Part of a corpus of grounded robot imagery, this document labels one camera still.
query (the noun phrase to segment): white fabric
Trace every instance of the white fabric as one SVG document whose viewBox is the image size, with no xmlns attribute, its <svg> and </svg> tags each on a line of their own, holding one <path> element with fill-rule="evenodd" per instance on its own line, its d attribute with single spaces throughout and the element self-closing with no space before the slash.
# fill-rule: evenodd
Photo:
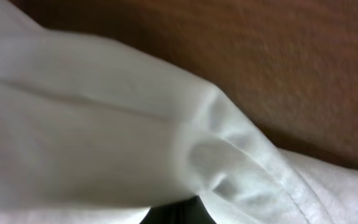
<svg viewBox="0 0 358 224">
<path fill-rule="evenodd" d="M 358 172 L 277 149 L 211 83 L 0 1 L 0 224 L 358 223 Z"/>
</svg>

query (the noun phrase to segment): wood grain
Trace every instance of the wood grain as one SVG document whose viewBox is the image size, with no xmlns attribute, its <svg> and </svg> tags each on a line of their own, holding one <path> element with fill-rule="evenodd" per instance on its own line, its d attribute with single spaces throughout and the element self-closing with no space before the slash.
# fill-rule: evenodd
<svg viewBox="0 0 358 224">
<path fill-rule="evenodd" d="M 16 0 L 217 84 L 279 147 L 358 169 L 358 0 Z"/>
</svg>

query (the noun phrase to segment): white garment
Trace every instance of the white garment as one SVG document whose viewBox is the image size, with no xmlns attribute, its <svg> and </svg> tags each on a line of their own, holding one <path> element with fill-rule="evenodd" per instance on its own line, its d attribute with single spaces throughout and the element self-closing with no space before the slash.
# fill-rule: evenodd
<svg viewBox="0 0 358 224">
<path fill-rule="evenodd" d="M 358 223 L 358 171 L 277 149 L 213 84 L 0 0 L 0 224 Z"/>
</svg>

